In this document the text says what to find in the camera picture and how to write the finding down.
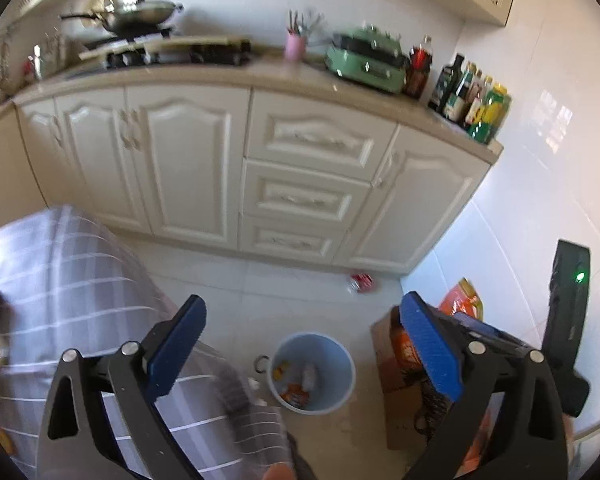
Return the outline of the person's left hand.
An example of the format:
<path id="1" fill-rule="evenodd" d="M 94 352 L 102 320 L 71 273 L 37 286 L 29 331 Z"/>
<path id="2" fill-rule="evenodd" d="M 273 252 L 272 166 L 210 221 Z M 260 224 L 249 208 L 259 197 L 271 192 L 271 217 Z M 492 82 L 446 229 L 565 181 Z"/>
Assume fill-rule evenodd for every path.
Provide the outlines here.
<path id="1" fill-rule="evenodd" d="M 268 467 L 262 480 L 294 480 L 294 468 L 286 463 L 277 463 Z"/>

